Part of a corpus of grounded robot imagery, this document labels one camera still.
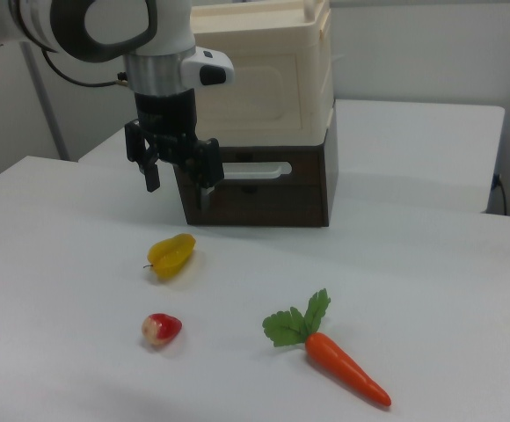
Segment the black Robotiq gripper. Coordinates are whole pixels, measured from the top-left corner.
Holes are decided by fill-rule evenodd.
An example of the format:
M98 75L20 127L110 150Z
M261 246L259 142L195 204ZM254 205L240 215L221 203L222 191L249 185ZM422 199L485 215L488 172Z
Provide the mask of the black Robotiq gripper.
M177 165L193 182L196 207L203 210L208 196L224 179L219 142L198 140L193 89L154 97L135 94L138 120L124 127L127 159L136 163L152 193L160 187L157 160Z

